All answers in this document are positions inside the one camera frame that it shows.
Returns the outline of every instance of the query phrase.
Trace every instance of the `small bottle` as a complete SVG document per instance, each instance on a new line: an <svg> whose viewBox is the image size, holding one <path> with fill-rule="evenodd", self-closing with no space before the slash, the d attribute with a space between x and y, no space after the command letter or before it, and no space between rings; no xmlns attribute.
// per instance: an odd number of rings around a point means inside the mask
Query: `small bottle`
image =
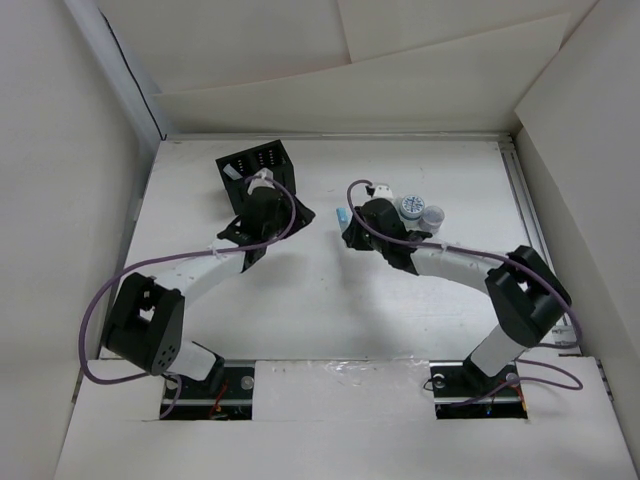
<svg viewBox="0 0 640 480"><path fill-rule="evenodd" d="M438 233L440 225L444 222L444 210L436 205L429 205L420 217L420 228L432 235Z"/></svg>
<svg viewBox="0 0 640 480"><path fill-rule="evenodd" d="M400 201L398 213L405 220L417 222L424 212L424 200L418 195L406 195Z"/></svg>

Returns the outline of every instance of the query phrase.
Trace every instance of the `screw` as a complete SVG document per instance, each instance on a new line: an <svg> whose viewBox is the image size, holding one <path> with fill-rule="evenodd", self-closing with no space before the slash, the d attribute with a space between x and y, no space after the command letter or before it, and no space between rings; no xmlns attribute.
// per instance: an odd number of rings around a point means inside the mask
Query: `screw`
<svg viewBox="0 0 640 480"><path fill-rule="evenodd" d="M255 383L255 381L253 380L253 377L250 376L246 376L246 377L242 377L242 379L240 379L240 387L243 390L251 390L253 388L253 384Z"/></svg>
<svg viewBox="0 0 640 480"><path fill-rule="evenodd" d="M444 388L447 386L445 383L444 375L441 373L436 373L433 377L431 377L431 383L435 388Z"/></svg>
<svg viewBox="0 0 640 480"><path fill-rule="evenodd" d="M504 377L504 378L505 378L505 380L506 380L507 382L512 382L512 381L514 381L514 380L518 380L518 382L517 382L517 383L514 383L514 384L513 384L513 386L514 386L514 387L515 387L516 385L520 385L520 381L519 381L518 375L516 375L516 374L515 374L515 373L513 373L513 372L512 372L512 373L507 373L507 376L506 376L506 377Z"/></svg>

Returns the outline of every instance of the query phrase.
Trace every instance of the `rectangular slot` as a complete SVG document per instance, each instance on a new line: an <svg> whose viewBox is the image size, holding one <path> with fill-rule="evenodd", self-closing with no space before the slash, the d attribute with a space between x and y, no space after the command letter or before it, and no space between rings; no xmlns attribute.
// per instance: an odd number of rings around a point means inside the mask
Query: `rectangular slot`
<svg viewBox="0 0 640 480"><path fill-rule="evenodd" d="M226 362L226 389L214 394L203 390L199 382L182 377L182 392L176 406L162 420L251 420L255 362ZM173 401L176 390L165 382L160 412Z"/></svg>
<svg viewBox="0 0 640 480"><path fill-rule="evenodd" d="M478 390L470 385L462 374L462 362L430 362L431 381L435 404L435 414L438 420L464 419L492 419L492 418L528 418L526 401L520 388L507 387L496 395L479 400L477 403L457 406L469 398L484 395L487 389ZM509 373L517 374L515 365L509 365L502 372L506 377Z"/></svg>

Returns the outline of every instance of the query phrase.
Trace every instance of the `black box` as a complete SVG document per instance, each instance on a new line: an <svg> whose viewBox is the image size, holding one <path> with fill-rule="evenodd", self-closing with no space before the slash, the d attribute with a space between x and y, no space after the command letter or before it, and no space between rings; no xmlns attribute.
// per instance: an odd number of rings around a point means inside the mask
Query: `black box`
<svg viewBox="0 0 640 480"><path fill-rule="evenodd" d="M248 196L249 184L245 179L263 168L271 170L274 180L281 183L292 195L296 194L293 164L280 140L218 158L216 164L236 215L242 212Z"/></svg>

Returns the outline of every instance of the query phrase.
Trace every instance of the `cable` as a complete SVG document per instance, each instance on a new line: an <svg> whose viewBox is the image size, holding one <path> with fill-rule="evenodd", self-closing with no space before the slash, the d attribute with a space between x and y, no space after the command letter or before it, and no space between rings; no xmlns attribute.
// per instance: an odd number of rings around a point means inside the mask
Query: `cable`
<svg viewBox="0 0 640 480"><path fill-rule="evenodd" d="M140 87L140 84L138 83L138 79L133 74L133 70L131 70L131 67L129 66L129 62L127 61L127 57L125 56L124 52L122 51L122 47L120 46L120 42L118 41L118 37L116 37L116 34L113 31L113 28L111 28L111 23L109 23L109 19L107 17L105 17L104 13L102 13L102 12L100 12L100 15L102 15L102 18L104 19L104 23L107 24L107 28L109 29L109 32L111 33L111 36L113 37L113 40L116 42L116 47L118 47L118 51L120 52L120 56L122 57L122 61L124 62L124 66L127 67L127 70L129 71L129 75L131 75L131 78L133 79L133 83L135 83L136 87L138 87L138 92L140 92L140 96L142 97L142 101L144 102L144 106L147 107L147 112L149 112L149 115L151 115L151 119L153 120L153 123L156 126L156 130L158 130L158 135L160 135L160 141L166 140L167 136L166 135L164 135L164 136L162 135L162 130L160 130L160 125L158 125L158 122L156 121L156 117L153 115L153 112L151 111L151 108L149 107L149 104L147 103L147 99L144 96L144 93L142 92L142 87Z"/></svg>
<svg viewBox="0 0 640 480"><path fill-rule="evenodd" d="M167 407L167 409L160 414L158 417L160 420L167 418L167 416L173 411L176 404L178 403L178 399L180 398L180 394L182 393L182 377L180 375L171 375L178 384L176 388L176 394L173 396L173 400L171 400L171 404Z"/></svg>
<svg viewBox="0 0 640 480"><path fill-rule="evenodd" d="M93 298L89 302L89 305L87 306L86 311L84 312L82 321L80 322L80 332L78 334L78 356L80 357L80 369L82 370L82 373L84 374L85 377L87 377L92 382L97 383L98 385L115 385L118 383L137 380L139 378L143 378L148 375L147 373L138 373L136 375L130 375L128 377L104 379L104 378L96 377L89 369L89 360L87 358L87 350L86 350L86 339L87 339L87 330L89 327L89 320L91 320L91 315L93 314L93 311L95 310L96 306L98 305L98 302L104 296L104 294L107 293L109 290L111 290L111 288L114 285L116 285L118 281L122 277L124 277L126 274L134 270L137 270L141 267L145 267L147 265L155 265L158 263L171 262L174 260L182 260L182 259L196 258L196 257L207 257L214 254L229 254L229 253L238 253L238 252L248 252L251 250L260 250L262 248L266 248L269 245L273 245L274 243L284 239L289 234L296 220L296 202L295 202L295 199L293 198L293 195L291 195L291 193L289 193L289 191L284 186L282 186L279 182L268 177L263 178L258 176L252 176L252 177L248 177L245 180L245 182L248 183L251 180L254 180L257 178L264 179L270 182L274 187L276 187L278 190L283 192L291 202L291 219L289 220L289 224L282 231L282 233L272 238L271 240L267 240L265 242L258 243L255 245L247 245L244 247L223 248L217 251L200 250L196 252L187 252L187 253L178 253L176 255L168 255L166 257L150 258L148 260L143 260L141 262L134 263L133 265L129 265L125 269L116 273L113 277L107 280L105 284L102 285L102 287L100 287L100 289L93 296Z"/></svg>
<svg viewBox="0 0 640 480"><path fill-rule="evenodd" d="M549 363L537 362L535 360L518 359L518 360L516 360L516 362L526 363L527 365L535 365L535 366L538 366L538 367L550 368L551 370L555 370L556 372L559 372L559 373L562 373L563 375L566 375L571 380L573 380L576 384L575 385L566 385L564 383L558 383L558 382L554 382L552 380L546 380L544 378L539 378L539 377L516 377L516 378L513 378L511 380L507 380L504 383L501 383L496 388L494 388L493 390L491 390L488 393L485 393L484 395L481 395L479 397L470 398L469 400L465 400L464 402L451 403L451 404L449 404L449 406L451 406L451 407L466 407L468 405L473 405L474 403L478 403L480 400L484 400L485 398L494 396L495 394L497 394L501 390L504 390L505 388L512 387L514 385L518 385L521 382L543 383L545 385L551 385L552 387L558 387L558 388L563 388L565 390L574 390L574 391L580 391L580 390L582 390L584 388L584 385L580 381L580 379L578 377L576 377L573 373L568 372L567 370L565 370L564 368L556 367L555 365L551 365Z"/></svg>
<svg viewBox="0 0 640 480"><path fill-rule="evenodd" d="M383 233L380 233L380 232L374 230L373 228L371 228L362 219L360 214L358 212L356 212L356 209L353 206L353 200L351 198L351 192L352 192L353 188L356 187L357 185L372 186L373 182L371 182L369 180L356 180L351 185L349 185L349 188L347 188L347 203L349 204L349 208L351 209L351 213L352 213L353 217L362 226L362 228L364 228L371 235L374 235L374 236L376 236L376 237L378 237L378 238L380 238L382 240L385 240L387 242L395 243L396 245L403 245L405 247L434 248L434 249L439 249L439 250L444 250L445 249L444 246L442 244L440 244L440 243L435 243L435 242L407 242L405 240L398 240L398 239L395 239L393 237L389 237L389 236L384 235ZM568 350L568 349L572 349L572 348L575 348L575 347L579 346L580 342L582 341L582 328L580 326L580 322L578 321L576 313L571 308L571 306L565 301L565 299L562 298L562 295L560 295L555 290L555 288L553 288L553 286L549 282L547 282L544 278L542 278L536 272L534 272L530 268L528 268L528 267L516 262L515 260L510 259L509 257L506 257L504 255L498 255L496 253L483 252L481 250L472 250L470 248L458 247L456 245L447 245L446 246L446 250L449 250L449 251L452 251L452 252L456 252L456 253L461 253L463 255L472 255L472 256L475 256L475 257L491 258L493 260L498 260L500 262L506 263L507 265L510 265L510 266L520 270L523 273L526 273L531 279L535 280L538 284L540 284L540 286L542 286L547 292L549 292L549 294L551 294L551 296L560 304L562 309L567 313L567 315L571 319L571 324L573 325L573 327L575 329L575 333L576 333L576 341L573 342L573 343L569 343L569 344L565 344L565 345L555 345L553 343L539 343L537 346L538 347L545 347L545 348L553 348L553 349L557 349L557 350Z"/></svg>
<svg viewBox="0 0 640 480"><path fill-rule="evenodd" d="M227 388L229 388L229 382L225 380L222 384L222 388L220 389L220 393L218 393L218 396L216 397L216 401L213 403L211 410L209 410L209 418L213 417L213 415L218 411L218 404L220 403L222 396L227 391Z"/></svg>

